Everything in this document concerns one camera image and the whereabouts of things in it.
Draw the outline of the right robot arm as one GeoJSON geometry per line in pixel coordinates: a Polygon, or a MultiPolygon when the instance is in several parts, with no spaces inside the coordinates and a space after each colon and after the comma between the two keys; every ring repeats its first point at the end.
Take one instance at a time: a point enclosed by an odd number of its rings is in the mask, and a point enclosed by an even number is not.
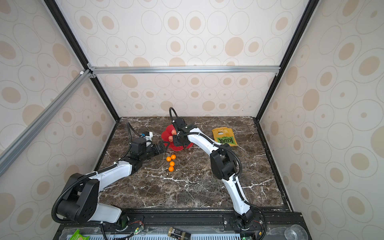
{"type": "Polygon", "coordinates": [[[262,229],[266,230],[267,221],[263,211],[249,203],[241,187],[239,177],[243,166],[230,145],[216,142],[194,124],[188,125],[173,107],[169,108],[169,114],[176,131],[173,135],[174,145],[187,147],[192,143],[209,155],[213,175],[224,183],[230,195],[238,225],[245,230],[253,223],[259,222],[262,229]]]}

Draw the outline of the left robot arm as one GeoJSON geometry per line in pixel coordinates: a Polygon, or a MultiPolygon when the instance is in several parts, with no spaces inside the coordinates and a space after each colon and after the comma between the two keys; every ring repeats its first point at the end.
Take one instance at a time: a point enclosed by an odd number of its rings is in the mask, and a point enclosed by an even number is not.
{"type": "Polygon", "coordinates": [[[120,179],[136,173],[145,160],[167,152],[170,142],[152,141],[152,132],[130,138],[128,150],[113,165],[89,174],[73,174],[55,201],[51,217],[59,224],[100,222],[123,229],[129,217],[122,209],[99,202],[99,193],[120,179]]]}

